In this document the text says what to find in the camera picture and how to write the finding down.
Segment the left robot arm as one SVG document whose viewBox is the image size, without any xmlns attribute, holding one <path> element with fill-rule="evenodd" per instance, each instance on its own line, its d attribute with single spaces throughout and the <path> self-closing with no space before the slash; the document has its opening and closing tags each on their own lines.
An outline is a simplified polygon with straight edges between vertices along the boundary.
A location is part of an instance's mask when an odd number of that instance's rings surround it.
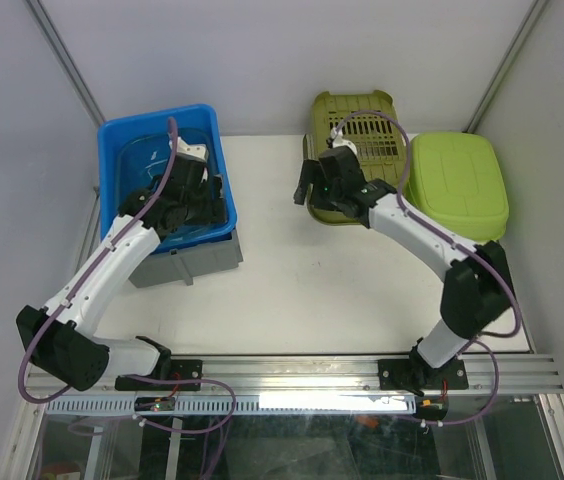
<svg viewBox="0 0 564 480">
<path fill-rule="evenodd" d="M 171 353 L 157 342 L 99 338 L 98 324 L 134 270 L 180 227 L 210 225 L 223 216 L 223 202 L 206 161 L 173 155 L 163 174 L 128 194 L 93 255 L 42 307 L 25 306 L 16 318 L 25 355 L 34 365 L 86 391 L 104 376 L 137 376 L 160 388 L 171 377 Z"/>
</svg>

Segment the bright green plastic tub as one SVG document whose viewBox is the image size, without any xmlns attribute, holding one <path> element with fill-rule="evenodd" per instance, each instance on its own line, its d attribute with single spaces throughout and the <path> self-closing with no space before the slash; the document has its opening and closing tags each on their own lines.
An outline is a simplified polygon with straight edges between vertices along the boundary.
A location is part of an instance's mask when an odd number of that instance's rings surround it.
<svg viewBox="0 0 564 480">
<path fill-rule="evenodd" d="M 498 159 L 486 138 L 427 132 L 411 142 L 406 199 L 452 232 L 478 243 L 499 240 L 509 218 Z"/>
</svg>

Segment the olive green slotted basket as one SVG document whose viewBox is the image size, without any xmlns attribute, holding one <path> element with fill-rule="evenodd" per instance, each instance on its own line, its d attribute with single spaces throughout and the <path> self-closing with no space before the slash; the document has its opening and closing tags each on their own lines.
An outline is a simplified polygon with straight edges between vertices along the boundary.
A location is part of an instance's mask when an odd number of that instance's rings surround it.
<svg viewBox="0 0 564 480">
<path fill-rule="evenodd" d="M 397 126 L 393 98 L 382 90 L 366 94 L 320 93 L 313 102 L 310 132 L 303 139 L 304 160 L 318 160 L 328 149 L 333 128 L 353 144 L 366 182 L 382 187 L 390 197 L 408 183 L 407 138 Z M 314 220 L 331 226 L 354 224 L 339 211 L 322 210 L 309 204 L 312 185 L 304 205 Z"/>
</svg>

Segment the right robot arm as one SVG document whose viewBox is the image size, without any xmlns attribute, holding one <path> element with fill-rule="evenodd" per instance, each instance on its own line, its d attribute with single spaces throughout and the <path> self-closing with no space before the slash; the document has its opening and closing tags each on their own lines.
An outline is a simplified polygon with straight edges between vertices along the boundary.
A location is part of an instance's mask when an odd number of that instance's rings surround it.
<svg viewBox="0 0 564 480">
<path fill-rule="evenodd" d="M 303 161 L 293 200 L 315 196 L 364 227 L 387 236 L 442 281 L 440 319 L 409 353 L 407 366 L 390 374 L 416 395 L 441 380 L 445 368 L 515 301 L 503 248 L 479 245 L 416 214 L 395 187 L 365 178 L 354 150 L 337 146 Z"/>
</svg>

